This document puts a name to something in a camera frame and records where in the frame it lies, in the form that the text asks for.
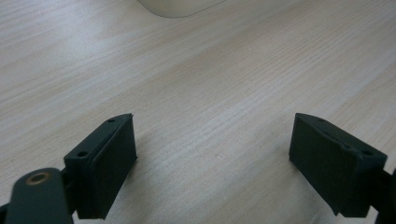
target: wooden table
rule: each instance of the wooden table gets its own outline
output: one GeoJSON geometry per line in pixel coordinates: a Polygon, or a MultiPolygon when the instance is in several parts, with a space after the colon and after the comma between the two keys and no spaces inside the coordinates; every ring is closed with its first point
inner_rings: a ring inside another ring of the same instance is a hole
{"type": "Polygon", "coordinates": [[[396,2],[228,0],[166,19],[135,0],[0,2],[0,204],[102,121],[133,113],[138,162],[106,221],[335,217],[289,162],[294,114],[396,168],[396,2]]]}

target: wood grain surface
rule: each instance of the wood grain surface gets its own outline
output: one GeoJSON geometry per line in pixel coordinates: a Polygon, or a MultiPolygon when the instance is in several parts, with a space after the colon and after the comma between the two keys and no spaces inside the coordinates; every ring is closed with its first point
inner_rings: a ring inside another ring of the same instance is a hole
{"type": "Polygon", "coordinates": [[[105,221],[76,223],[374,223],[336,217],[289,162],[296,112],[396,168],[395,1],[228,0],[183,19],[0,1],[0,204],[133,113],[136,166],[105,221]]]}

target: light wooden tabletop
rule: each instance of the light wooden tabletop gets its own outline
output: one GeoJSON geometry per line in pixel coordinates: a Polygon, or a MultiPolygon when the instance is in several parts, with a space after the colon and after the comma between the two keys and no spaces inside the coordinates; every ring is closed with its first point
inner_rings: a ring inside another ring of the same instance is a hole
{"type": "Polygon", "coordinates": [[[228,0],[183,19],[4,0],[0,59],[0,204],[124,113],[138,162],[105,221],[76,223],[374,223],[335,217],[290,163],[296,112],[396,168],[392,0],[228,0]]]}

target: screw hole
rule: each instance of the screw hole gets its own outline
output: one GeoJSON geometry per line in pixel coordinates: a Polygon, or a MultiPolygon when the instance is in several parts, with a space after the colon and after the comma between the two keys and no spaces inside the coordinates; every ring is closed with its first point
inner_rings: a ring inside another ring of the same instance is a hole
{"type": "Polygon", "coordinates": [[[87,155],[88,155],[88,152],[87,152],[87,151],[80,151],[80,152],[77,154],[78,157],[86,157],[87,155]]]}
{"type": "Polygon", "coordinates": [[[31,175],[27,180],[26,184],[33,186],[39,185],[50,178],[50,173],[38,173],[35,175],[31,175]]]}
{"type": "Polygon", "coordinates": [[[364,150],[362,153],[367,156],[373,156],[373,152],[371,151],[364,150]]]}

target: white cylindrical object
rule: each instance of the white cylindrical object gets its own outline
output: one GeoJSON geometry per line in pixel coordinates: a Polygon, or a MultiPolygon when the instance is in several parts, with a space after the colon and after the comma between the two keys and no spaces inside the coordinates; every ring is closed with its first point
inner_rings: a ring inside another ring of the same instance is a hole
{"type": "Polygon", "coordinates": [[[168,17],[186,17],[225,0],[138,0],[152,13],[168,17]]]}

